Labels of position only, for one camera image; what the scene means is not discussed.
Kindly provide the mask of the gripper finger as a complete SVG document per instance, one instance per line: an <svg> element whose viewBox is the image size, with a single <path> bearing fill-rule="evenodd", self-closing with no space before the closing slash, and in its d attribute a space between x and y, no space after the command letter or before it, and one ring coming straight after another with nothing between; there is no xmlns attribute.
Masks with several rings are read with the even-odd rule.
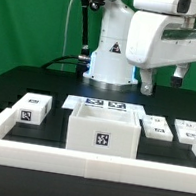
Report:
<svg viewBox="0 0 196 196"><path fill-rule="evenodd" d="M140 69L141 90L145 95L151 95L153 91L155 70L154 69Z"/></svg>
<svg viewBox="0 0 196 196"><path fill-rule="evenodd" d="M190 64L189 63L181 63L176 66L176 70L174 71L172 77L170 78L171 87L179 88L183 84L183 79L186 73L189 71Z"/></svg>

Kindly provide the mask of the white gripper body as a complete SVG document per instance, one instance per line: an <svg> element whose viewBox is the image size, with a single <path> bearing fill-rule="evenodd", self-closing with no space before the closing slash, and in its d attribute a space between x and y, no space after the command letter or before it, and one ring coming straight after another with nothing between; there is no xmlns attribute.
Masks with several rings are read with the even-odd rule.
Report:
<svg viewBox="0 0 196 196"><path fill-rule="evenodd" d="M126 58L142 69L196 61L196 29L184 17L137 11L129 25Z"/></svg>

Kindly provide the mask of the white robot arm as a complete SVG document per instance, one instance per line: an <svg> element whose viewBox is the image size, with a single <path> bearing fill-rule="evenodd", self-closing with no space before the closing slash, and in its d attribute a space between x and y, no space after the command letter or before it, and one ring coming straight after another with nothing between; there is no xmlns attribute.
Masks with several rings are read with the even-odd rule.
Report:
<svg viewBox="0 0 196 196"><path fill-rule="evenodd" d="M196 0L106 0L101 29L84 78L102 89L149 95L155 70L172 65L178 88L196 62Z"/></svg>

